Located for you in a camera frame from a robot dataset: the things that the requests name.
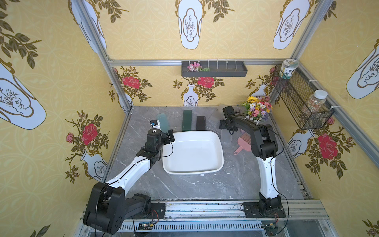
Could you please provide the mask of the clear rounded pencil case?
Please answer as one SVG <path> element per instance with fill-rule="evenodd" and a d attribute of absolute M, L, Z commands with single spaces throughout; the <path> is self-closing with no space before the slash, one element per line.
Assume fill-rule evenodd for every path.
<path fill-rule="evenodd" d="M 233 136 L 229 130 L 222 129 L 220 138 L 222 144 L 231 144 L 232 138 Z"/>

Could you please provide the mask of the frosted rectangular pencil case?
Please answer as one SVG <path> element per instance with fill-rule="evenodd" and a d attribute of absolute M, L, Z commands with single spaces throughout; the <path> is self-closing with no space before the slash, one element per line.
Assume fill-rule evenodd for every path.
<path fill-rule="evenodd" d="M 225 108 L 225 105 L 220 104 L 216 107 L 214 112 L 210 115 L 209 121 L 213 123 L 219 123 L 220 120 L 225 119 L 223 109 Z"/>

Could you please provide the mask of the teal translucent pencil case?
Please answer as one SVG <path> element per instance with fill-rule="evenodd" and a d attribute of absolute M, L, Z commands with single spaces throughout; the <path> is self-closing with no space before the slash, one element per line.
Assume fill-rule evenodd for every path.
<path fill-rule="evenodd" d="M 160 130 L 163 133 L 167 133 L 168 130 L 170 129 L 169 122 L 168 122 L 168 119 L 167 119 L 167 115 L 165 113 L 161 113 L 161 114 L 158 114 L 156 116 L 156 118 L 158 120 L 158 123 L 159 123 L 159 126 L 160 126 Z"/>

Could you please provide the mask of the dark green pencil case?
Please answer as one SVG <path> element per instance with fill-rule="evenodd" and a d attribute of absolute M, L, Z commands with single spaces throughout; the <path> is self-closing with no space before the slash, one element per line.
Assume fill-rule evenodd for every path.
<path fill-rule="evenodd" d="M 192 127 L 192 110 L 183 111 L 182 131 L 191 131 Z"/>

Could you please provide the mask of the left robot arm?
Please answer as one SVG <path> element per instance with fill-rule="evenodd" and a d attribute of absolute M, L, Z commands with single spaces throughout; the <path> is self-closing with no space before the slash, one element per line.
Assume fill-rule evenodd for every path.
<path fill-rule="evenodd" d="M 151 197 L 134 194 L 127 197 L 131 187 L 164 156 L 165 145 L 173 145 L 173 130 L 166 133 L 151 128 L 145 145 L 137 152 L 133 161 L 118 175 L 106 183 L 98 182 L 92 188 L 84 213 L 83 223 L 94 231 L 115 234 L 125 219 L 137 216 L 157 215 L 152 209 Z"/>

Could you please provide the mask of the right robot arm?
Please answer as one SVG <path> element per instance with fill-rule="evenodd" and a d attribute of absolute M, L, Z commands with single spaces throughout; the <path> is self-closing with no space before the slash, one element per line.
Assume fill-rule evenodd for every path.
<path fill-rule="evenodd" d="M 286 217 L 276 184 L 275 160 L 278 143 L 272 126 L 252 122 L 238 115 L 232 106 L 224 107 L 223 114 L 225 119 L 220 120 L 220 129 L 233 134 L 240 128 L 250 136 L 251 152 L 258 161 L 261 180 L 258 212 L 263 217 Z"/>

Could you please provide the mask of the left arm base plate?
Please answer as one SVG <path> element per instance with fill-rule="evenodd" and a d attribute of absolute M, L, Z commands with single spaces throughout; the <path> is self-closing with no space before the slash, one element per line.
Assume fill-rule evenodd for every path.
<path fill-rule="evenodd" d="M 166 204 L 163 202 L 153 202 L 150 211 L 139 215 L 138 219 L 161 220 L 165 218 Z"/>

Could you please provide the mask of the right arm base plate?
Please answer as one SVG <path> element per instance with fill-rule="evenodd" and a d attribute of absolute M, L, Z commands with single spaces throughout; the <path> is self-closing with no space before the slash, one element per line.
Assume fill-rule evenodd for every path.
<path fill-rule="evenodd" d="M 264 202 L 244 202 L 241 210 L 246 218 L 285 218 L 286 213 L 282 205 L 266 205 Z"/>

